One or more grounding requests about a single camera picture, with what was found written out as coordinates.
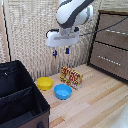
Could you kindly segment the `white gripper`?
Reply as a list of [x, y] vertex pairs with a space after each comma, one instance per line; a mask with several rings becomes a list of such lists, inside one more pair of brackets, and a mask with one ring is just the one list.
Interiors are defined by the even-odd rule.
[[[79, 28], [73, 29], [51, 29], [46, 34], [46, 45], [53, 48], [53, 56], [57, 57], [57, 50], [55, 47], [69, 46], [76, 44], [79, 41]], [[70, 48], [66, 47], [65, 54], [70, 53]]]

